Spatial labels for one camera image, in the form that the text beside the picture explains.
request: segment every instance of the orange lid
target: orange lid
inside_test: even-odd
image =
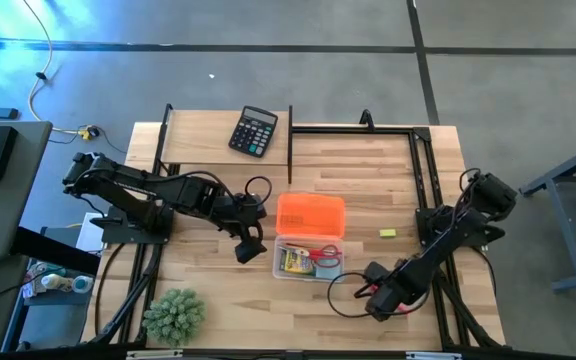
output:
[[[279,195],[277,233],[342,238],[346,229],[344,199],[316,194]]]

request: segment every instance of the wooden table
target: wooden table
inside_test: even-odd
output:
[[[174,114],[171,119],[164,149],[166,161],[176,160],[171,155],[176,151],[172,147],[183,143],[178,141],[179,138],[170,137],[171,129],[174,132],[176,126],[172,124]],[[135,124],[126,165],[145,170],[152,168],[159,128],[160,124],[157,123]],[[444,201],[452,204],[459,196],[458,177],[464,170],[457,129],[452,126],[431,126],[430,131]],[[420,151],[420,157],[424,176],[427,177],[423,151]],[[295,134],[291,185],[286,181],[284,165],[232,166],[223,165],[223,162],[181,165],[181,172],[195,169],[215,173],[233,192],[242,191],[246,181],[254,175],[270,178],[274,190],[266,203],[268,217],[262,221],[264,245],[268,249],[273,249],[276,236],[277,197],[282,192],[292,191],[344,198],[346,271],[362,271],[370,261],[378,261],[390,268],[398,258],[405,258],[420,250],[413,218],[418,203],[406,137]],[[430,191],[427,192],[427,198],[432,199]],[[397,237],[379,238],[378,230],[381,228],[396,228]],[[271,273],[272,250],[241,265],[233,253],[237,244],[238,240],[217,232],[208,222],[182,215],[175,218],[173,236],[164,248],[155,299],[170,288],[189,287],[206,301],[206,322],[199,337],[189,347],[312,350],[441,348],[432,296],[417,312],[393,317],[382,323],[371,317],[342,318],[327,304],[327,283],[275,279]],[[110,267],[101,299],[102,326],[126,296],[135,249],[136,246],[126,245]],[[110,250],[105,252],[99,274],[109,254]],[[485,262],[471,249],[458,250],[455,261],[465,303],[492,338],[503,343]],[[339,309],[347,313],[363,312],[365,299],[352,297],[360,282],[360,279],[349,277],[333,288],[333,301]],[[82,340],[94,336],[94,301],[93,296]],[[452,307],[447,299],[445,302],[451,335],[457,339]],[[138,303],[135,309],[131,340],[137,333],[142,303]],[[157,347],[158,344],[149,339],[148,346]]]

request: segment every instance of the calculator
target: calculator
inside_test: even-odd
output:
[[[253,106],[244,106],[229,146],[254,157],[262,157],[268,149],[277,125],[277,115]]]

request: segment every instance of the gray floor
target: gray floor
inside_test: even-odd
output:
[[[404,0],[31,4],[57,40],[413,44]],[[417,0],[417,5],[427,46],[576,47],[576,1]],[[10,9],[5,17],[4,8]],[[10,21],[15,17],[19,21]],[[13,0],[0,0],[0,37],[43,39],[23,4]],[[17,107],[22,119],[31,119],[27,92],[46,55],[0,50],[0,106]],[[458,127],[467,165],[518,187],[576,152],[576,57],[430,56],[428,61],[439,119]],[[428,123],[414,55],[61,51],[52,69],[52,83],[36,98],[42,117],[67,128],[99,124],[122,148],[132,124],[160,121],[167,102],[187,109],[293,104],[295,121],[303,122],[355,122],[369,108],[378,123]],[[81,219],[86,204],[63,195],[60,186],[77,151],[102,151],[123,160],[100,140],[50,144],[22,219],[25,226],[64,226]],[[490,246],[499,310],[510,345],[576,355],[576,290],[550,291],[550,282],[571,275],[572,267],[544,195],[520,199],[502,224],[508,235]],[[570,202],[576,221],[576,199]],[[40,324],[31,326],[42,329]],[[24,336],[43,346],[73,341],[44,341],[42,332],[48,331],[43,329]]]

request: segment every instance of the succulent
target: succulent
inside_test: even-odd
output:
[[[171,348],[188,345],[199,332],[206,307],[191,289],[170,289],[144,312],[148,336]]]

